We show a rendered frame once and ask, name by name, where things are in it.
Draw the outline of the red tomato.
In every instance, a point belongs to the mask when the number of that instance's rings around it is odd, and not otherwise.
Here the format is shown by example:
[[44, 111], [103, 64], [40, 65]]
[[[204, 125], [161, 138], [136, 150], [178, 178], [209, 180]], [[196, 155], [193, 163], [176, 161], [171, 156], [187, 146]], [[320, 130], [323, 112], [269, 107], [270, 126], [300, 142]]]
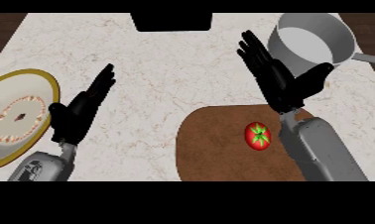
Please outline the red tomato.
[[245, 129], [245, 141], [255, 151], [263, 151], [271, 144], [270, 128], [261, 122], [252, 122]]

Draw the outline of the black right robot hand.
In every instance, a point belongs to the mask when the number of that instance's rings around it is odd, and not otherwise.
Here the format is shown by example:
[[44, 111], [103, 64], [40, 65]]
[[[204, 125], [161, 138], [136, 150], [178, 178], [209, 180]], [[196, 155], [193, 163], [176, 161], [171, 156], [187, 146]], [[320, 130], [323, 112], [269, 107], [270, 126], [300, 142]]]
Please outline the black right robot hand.
[[242, 32], [238, 55], [257, 80], [261, 93], [273, 110], [283, 114], [304, 106], [302, 100], [323, 89], [333, 65], [323, 62], [294, 77], [282, 61], [271, 57], [251, 30]]

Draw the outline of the black appliance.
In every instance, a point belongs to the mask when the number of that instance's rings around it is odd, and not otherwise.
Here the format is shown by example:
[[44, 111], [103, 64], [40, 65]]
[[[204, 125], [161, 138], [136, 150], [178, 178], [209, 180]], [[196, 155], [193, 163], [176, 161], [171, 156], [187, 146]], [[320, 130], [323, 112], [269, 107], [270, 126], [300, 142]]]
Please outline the black appliance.
[[139, 32], [208, 31], [211, 13], [131, 13], [134, 28]]

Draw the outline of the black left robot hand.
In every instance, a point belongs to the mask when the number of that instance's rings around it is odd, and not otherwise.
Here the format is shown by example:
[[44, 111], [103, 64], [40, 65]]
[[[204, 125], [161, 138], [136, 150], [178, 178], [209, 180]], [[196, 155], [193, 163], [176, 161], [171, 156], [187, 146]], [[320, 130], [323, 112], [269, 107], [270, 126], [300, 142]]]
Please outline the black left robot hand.
[[97, 108], [115, 84], [114, 65], [109, 63], [97, 74], [85, 91], [81, 91], [69, 105], [54, 102], [49, 106], [54, 134], [52, 141], [77, 145], [90, 130]]

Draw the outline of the white gold-rimmed plate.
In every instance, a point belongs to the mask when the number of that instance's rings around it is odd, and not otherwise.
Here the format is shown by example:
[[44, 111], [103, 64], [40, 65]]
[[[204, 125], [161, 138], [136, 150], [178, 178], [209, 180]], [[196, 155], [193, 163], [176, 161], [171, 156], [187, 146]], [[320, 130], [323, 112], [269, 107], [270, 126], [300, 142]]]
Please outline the white gold-rimmed plate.
[[0, 76], [0, 168], [32, 148], [50, 127], [49, 106], [60, 87], [43, 70], [26, 68]]

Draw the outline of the brown wooden cutting board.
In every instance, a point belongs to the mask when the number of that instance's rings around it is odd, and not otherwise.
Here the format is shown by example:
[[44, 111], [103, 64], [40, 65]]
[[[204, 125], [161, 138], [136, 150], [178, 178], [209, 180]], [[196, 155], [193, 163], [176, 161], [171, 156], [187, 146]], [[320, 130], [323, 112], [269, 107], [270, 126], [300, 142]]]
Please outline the brown wooden cutting board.
[[[246, 126], [261, 122], [271, 131], [271, 145], [254, 150], [245, 140]], [[176, 138], [180, 179], [304, 181], [279, 139], [279, 114], [266, 104], [208, 106], [181, 122]]]

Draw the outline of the grey pot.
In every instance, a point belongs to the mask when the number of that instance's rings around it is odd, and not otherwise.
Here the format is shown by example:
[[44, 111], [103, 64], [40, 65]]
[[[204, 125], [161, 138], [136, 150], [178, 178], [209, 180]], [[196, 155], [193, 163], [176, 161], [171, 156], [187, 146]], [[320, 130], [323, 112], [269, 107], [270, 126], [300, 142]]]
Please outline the grey pot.
[[267, 48], [294, 76], [323, 62], [333, 66], [341, 66], [351, 59], [375, 63], [375, 56], [359, 51], [347, 24], [329, 13], [283, 13]]

